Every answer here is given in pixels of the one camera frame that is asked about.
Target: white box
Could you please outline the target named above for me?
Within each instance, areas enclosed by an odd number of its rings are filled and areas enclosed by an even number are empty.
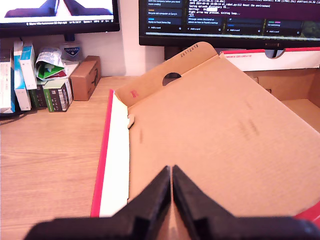
[[[23,73],[25,87],[28,90],[37,89],[37,78],[35,71],[36,55],[32,43],[23,44],[20,65]]]
[[[15,41],[13,44],[14,57],[14,91],[22,111],[31,110],[29,91],[26,89],[24,76],[21,70],[20,57],[22,54],[23,42]]]
[[[14,89],[14,61],[10,50],[0,52],[0,114],[12,114],[16,110]]]

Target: open cardboard box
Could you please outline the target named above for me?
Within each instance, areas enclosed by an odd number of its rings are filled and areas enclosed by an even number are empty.
[[[283,96],[291,97],[279,99],[316,128],[318,72],[248,74],[276,97],[289,83]],[[163,86],[169,73],[181,78]],[[165,165],[177,164],[235,216],[309,212],[316,219],[320,134],[260,85],[199,42],[111,91],[91,215],[114,214]],[[188,239],[173,204],[159,238]]]
[[[265,51],[224,51],[236,67],[320,132],[320,47],[288,48],[269,59]]]

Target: black monitor bezel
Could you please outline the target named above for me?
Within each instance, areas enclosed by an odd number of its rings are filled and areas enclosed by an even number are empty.
[[[0,38],[120,31],[118,0],[112,0],[113,22],[0,28]]]

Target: computer monitor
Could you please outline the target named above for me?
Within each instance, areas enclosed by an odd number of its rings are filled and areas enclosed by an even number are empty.
[[[139,0],[139,43],[283,49],[320,46],[320,0]]]
[[[0,38],[115,32],[117,0],[2,0]]]

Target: desk surface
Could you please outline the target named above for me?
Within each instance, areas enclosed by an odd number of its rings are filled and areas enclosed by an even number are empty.
[[[102,78],[89,101],[67,112],[1,122],[2,240],[22,240],[40,221],[90,215],[109,89],[131,80]]]

